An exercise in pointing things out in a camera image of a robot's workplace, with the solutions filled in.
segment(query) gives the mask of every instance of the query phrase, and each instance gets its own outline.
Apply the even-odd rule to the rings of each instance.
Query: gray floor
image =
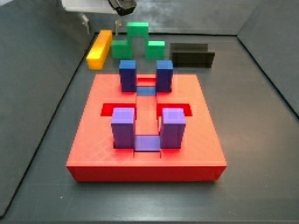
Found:
[[[153,36],[210,43],[213,69],[197,73],[229,169],[215,183],[79,184],[65,167],[95,72],[81,65],[3,222],[299,221],[299,126],[242,44],[233,37]],[[155,62],[135,57],[141,73]],[[115,73],[109,58],[102,73]]]

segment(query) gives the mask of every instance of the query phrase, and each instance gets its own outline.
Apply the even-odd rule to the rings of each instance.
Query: toy block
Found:
[[[113,95],[129,94],[121,91],[119,75],[98,74],[67,162],[67,168],[75,180],[94,182],[218,180],[226,170],[227,161],[197,74],[175,75],[173,92],[157,93],[154,97],[162,104],[171,102],[191,105],[193,116],[186,116],[187,125],[179,150],[135,152],[134,149],[117,150],[114,148],[111,117],[99,115],[103,102],[107,102],[106,98],[118,102],[114,100],[115,96],[110,96],[111,92]],[[139,105],[141,101],[137,98],[147,100],[153,98],[135,96],[134,100],[131,97],[133,94],[125,96],[122,103],[135,102]],[[142,109],[151,109],[155,114],[157,108],[146,107],[145,103],[141,104]]]
[[[158,136],[157,98],[155,96],[137,97],[135,134]]]
[[[155,76],[153,75],[139,75],[137,77],[137,85],[139,87],[155,87]]]
[[[121,60],[119,75],[123,92],[137,91],[137,61]]]
[[[134,58],[134,48],[127,40],[113,41],[113,57],[119,60],[131,60]]]
[[[173,91],[174,63],[170,60],[157,61],[157,92]]]
[[[115,138],[117,149],[135,148],[135,109],[115,108],[111,128]]]
[[[106,64],[109,51],[113,43],[113,31],[101,31],[94,46],[90,49],[87,62],[89,69],[101,70]]]
[[[171,43],[170,57],[175,67],[211,68],[215,52],[209,52],[209,44]]]
[[[165,41],[149,41],[145,49],[145,57],[149,60],[163,60],[165,59]]]
[[[159,136],[135,136],[135,151],[155,152],[161,151]]]
[[[126,26],[129,39],[145,37],[149,40],[149,26],[150,24],[145,22],[129,22]]]
[[[162,148],[181,149],[183,141],[183,132],[186,119],[182,108],[165,108],[162,119]]]
[[[137,87],[138,96],[155,96],[155,87]]]

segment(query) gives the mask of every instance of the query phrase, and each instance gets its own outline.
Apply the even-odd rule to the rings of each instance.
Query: gray surface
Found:
[[[237,38],[154,36],[209,43],[198,73],[229,169],[215,183],[86,183],[65,167],[95,72],[81,65],[3,222],[299,221],[299,125]],[[135,48],[141,59],[143,51]],[[139,73],[155,62],[138,61]],[[109,58],[103,73],[118,71]]]
[[[15,0],[0,8],[0,216],[90,39],[57,1]]]
[[[150,32],[238,35],[262,0],[138,0],[127,21],[150,22]],[[87,14],[94,30],[111,29],[118,15]]]
[[[266,0],[238,37],[299,115],[299,1]]]

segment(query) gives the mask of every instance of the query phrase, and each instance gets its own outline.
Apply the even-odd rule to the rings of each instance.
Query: gray wall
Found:
[[[263,1],[238,38],[299,115],[299,1]]]
[[[150,32],[238,35],[261,0],[137,0],[127,21],[150,22]],[[111,29],[118,16],[89,14],[95,31]]]
[[[0,8],[0,216],[90,41],[55,0],[14,0]]]

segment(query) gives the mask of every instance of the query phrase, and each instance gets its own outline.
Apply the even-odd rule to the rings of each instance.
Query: stacked blocks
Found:
[[[137,61],[121,60],[119,75],[122,83],[122,92],[137,91]]]
[[[183,109],[165,108],[162,131],[161,131],[163,149],[182,148],[185,127],[186,127],[186,119]]]
[[[157,61],[157,92],[173,92],[174,63],[171,60]]]
[[[117,149],[135,148],[135,109],[115,108],[111,127]]]
[[[174,75],[170,61],[157,74],[137,75],[131,60],[119,71],[93,84],[67,162],[75,180],[218,180],[227,161],[197,74]]]
[[[98,39],[89,52],[87,57],[89,69],[101,70],[103,68],[109,56],[111,43],[113,43],[113,31],[103,30],[99,33]]]
[[[137,61],[121,60],[119,74],[122,91],[137,92],[137,122],[138,128],[134,125],[134,109],[133,108],[115,108],[113,116],[113,129],[115,136],[115,148],[134,148],[135,152],[158,152],[161,149],[181,149],[183,141],[183,132],[186,126],[185,113],[182,108],[163,108],[163,121],[162,130],[159,133],[159,122],[157,115],[157,92],[171,93],[173,77],[174,77],[174,64],[170,60],[158,60],[157,62],[157,78],[155,86],[138,86],[137,84]],[[126,121],[125,124],[117,124],[121,116]],[[133,147],[133,135],[135,135],[135,144]],[[129,138],[130,143],[125,143],[122,137]]]
[[[113,57],[121,60],[131,60],[134,58],[134,37],[145,38],[145,57],[149,60],[165,59],[165,41],[150,41],[149,39],[149,23],[130,22],[127,23],[127,40],[114,40]]]

